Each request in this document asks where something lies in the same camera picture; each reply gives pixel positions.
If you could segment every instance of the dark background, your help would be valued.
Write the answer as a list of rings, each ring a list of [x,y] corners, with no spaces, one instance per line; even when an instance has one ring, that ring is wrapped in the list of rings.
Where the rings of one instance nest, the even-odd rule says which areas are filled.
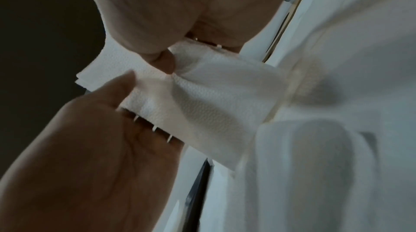
[[[93,0],[0,0],[0,176],[59,108],[104,46]]]

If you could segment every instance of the paper towel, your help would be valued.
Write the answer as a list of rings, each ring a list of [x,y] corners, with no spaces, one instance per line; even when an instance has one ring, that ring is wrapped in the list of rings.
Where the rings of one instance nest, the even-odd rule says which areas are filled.
[[[93,91],[133,69],[138,86],[122,107],[235,169],[283,94],[277,70],[191,39],[169,49],[176,58],[173,75],[150,66],[107,34],[100,55],[77,74],[76,83]]]

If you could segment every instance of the person's left hand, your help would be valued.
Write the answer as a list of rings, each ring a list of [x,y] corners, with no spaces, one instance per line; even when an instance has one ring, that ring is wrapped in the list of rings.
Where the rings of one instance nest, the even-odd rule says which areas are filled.
[[[133,72],[66,104],[0,182],[8,231],[152,231],[183,143],[117,110]]]

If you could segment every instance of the hand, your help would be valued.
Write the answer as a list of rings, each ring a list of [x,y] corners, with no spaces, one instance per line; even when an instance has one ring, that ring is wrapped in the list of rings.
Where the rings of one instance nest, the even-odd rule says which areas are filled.
[[[152,231],[183,143],[126,110],[133,72],[66,104],[0,182],[1,232]]]
[[[156,68],[172,73],[166,48],[184,36],[239,52],[283,0],[96,0],[111,35]]]

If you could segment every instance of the folded paper towel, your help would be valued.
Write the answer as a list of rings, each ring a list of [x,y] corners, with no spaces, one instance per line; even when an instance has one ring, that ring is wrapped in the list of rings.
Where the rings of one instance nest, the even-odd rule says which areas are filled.
[[[283,95],[277,70],[191,39],[170,50],[176,72],[166,75],[107,33],[100,55],[76,83],[93,91],[133,69],[138,86],[121,106],[234,170]]]

